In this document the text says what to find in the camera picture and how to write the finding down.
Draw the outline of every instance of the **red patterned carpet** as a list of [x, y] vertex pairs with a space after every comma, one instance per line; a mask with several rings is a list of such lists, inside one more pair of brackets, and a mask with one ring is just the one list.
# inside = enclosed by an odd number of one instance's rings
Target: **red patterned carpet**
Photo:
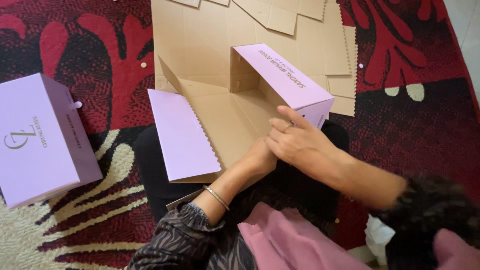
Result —
[[[357, 27], [351, 153], [434, 172], [480, 201], [479, 109], [441, 0], [339, 0]], [[42, 72], [70, 88], [105, 178], [48, 203], [0, 207], [6, 269], [121, 269], [155, 226], [132, 144], [154, 122], [150, 0], [0, 1], [0, 82]], [[342, 198], [335, 241], [364, 244], [366, 208]]]

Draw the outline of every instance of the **pink cloth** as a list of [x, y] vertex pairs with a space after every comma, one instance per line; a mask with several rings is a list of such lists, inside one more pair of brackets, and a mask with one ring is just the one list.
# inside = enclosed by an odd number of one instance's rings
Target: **pink cloth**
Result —
[[469, 246], [456, 233], [441, 229], [433, 240], [437, 270], [480, 269], [480, 251]]
[[[277, 211], [259, 202], [238, 228], [259, 270], [370, 269], [328, 239], [296, 209]], [[480, 269], [480, 251], [449, 230], [437, 233], [433, 251], [437, 270]]]
[[276, 211], [259, 202], [238, 228], [259, 270], [370, 269], [305, 220], [296, 209]]

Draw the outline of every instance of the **pink shoe box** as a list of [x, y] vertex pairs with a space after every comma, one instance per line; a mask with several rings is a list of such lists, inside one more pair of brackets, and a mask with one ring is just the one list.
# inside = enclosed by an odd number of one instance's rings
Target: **pink shoe box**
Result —
[[103, 178], [68, 88], [43, 74], [0, 84], [0, 187], [9, 209]]

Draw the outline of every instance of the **finger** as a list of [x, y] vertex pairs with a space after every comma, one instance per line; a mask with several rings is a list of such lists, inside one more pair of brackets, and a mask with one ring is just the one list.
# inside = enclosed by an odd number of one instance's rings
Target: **finger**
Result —
[[278, 131], [276, 128], [272, 128], [270, 133], [268, 134], [270, 138], [272, 138], [274, 141], [279, 142], [282, 136], [285, 136], [285, 134], [281, 133]]
[[305, 129], [312, 126], [305, 118], [299, 115], [292, 108], [289, 108], [287, 106], [278, 106], [277, 110], [281, 114], [288, 116], [295, 124], [297, 124], [299, 128]]
[[278, 142], [274, 141], [270, 137], [267, 137], [266, 143], [270, 151], [272, 151], [272, 153], [274, 153], [277, 157], [280, 158], [280, 145], [278, 145]]
[[287, 121], [283, 119], [278, 119], [278, 118], [272, 118], [270, 119], [270, 125], [273, 128], [276, 128], [278, 131], [282, 133], [289, 134], [288, 130], [294, 128], [292, 124], [288, 123]]

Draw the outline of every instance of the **floor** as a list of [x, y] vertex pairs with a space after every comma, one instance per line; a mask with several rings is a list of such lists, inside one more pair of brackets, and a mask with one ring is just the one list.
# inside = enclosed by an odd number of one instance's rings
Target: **floor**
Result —
[[444, 0], [480, 104], [480, 0]]

